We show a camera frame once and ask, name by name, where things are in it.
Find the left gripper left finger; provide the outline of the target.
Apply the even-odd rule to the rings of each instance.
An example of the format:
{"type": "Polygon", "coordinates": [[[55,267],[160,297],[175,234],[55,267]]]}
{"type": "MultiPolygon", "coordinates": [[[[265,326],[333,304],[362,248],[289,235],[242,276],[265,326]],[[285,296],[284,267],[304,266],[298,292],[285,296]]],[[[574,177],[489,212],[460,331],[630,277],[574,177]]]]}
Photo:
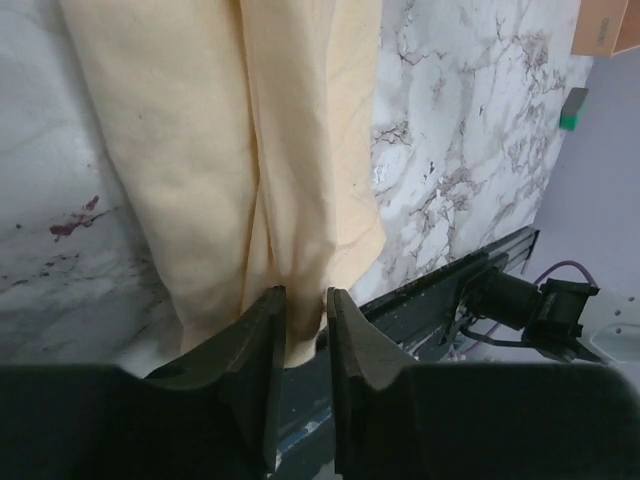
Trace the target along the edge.
{"type": "Polygon", "coordinates": [[[263,479],[275,470],[286,291],[139,378],[114,365],[1,370],[5,479],[263,479]]]}

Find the beige underwear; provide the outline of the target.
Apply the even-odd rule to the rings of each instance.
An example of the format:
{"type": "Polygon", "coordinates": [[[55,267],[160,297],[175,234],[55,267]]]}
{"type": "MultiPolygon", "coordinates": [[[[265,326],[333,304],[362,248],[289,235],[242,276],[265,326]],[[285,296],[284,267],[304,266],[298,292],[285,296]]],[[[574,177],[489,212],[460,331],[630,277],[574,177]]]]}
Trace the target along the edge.
{"type": "Polygon", "coordinates": [[[108,155],[191,350],[268,287],[285,363],[382,251],[378,1],[65,1],[108,155]]]}

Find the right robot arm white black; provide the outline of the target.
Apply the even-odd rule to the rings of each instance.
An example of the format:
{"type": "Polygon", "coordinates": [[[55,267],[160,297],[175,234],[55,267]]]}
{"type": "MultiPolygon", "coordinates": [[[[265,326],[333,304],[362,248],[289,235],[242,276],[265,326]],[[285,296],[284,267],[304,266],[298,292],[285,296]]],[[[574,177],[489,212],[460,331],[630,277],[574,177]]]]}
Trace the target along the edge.
{"type": "Polygon", "coordinates": [[[465,286],[459,307],[456,331],[479,343],[533,349],[560,362],[639,362],[637,294],[558,279],[538,286],[493,268],[465,286]],[[520,339],[472,331],[483,318],[520,332],[520,339]]]}

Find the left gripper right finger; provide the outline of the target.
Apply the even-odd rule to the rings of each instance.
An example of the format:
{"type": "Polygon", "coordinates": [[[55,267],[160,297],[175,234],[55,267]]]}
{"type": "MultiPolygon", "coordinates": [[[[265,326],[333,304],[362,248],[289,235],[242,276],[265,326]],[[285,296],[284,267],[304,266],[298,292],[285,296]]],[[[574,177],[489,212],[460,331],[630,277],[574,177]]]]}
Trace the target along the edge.
{"type": "Polygon", "coordinates": [[[639,396],[612,368],[426,363],[327,295],[335,469],[346,479],[635,479],[639,396]]]}

